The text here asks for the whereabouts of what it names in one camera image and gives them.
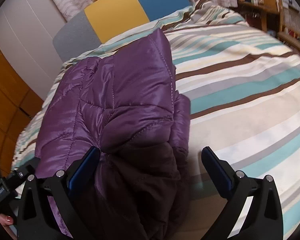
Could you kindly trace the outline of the person left hand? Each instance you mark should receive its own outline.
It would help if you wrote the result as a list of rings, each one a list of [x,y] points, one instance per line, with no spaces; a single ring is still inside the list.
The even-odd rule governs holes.
[[[0,224],[5,229],[5,231],[9,234],[11,239],[17,240],[16,234],[10,228],[10,226],[13,225],[13,218],[11,216],[0,214]]]

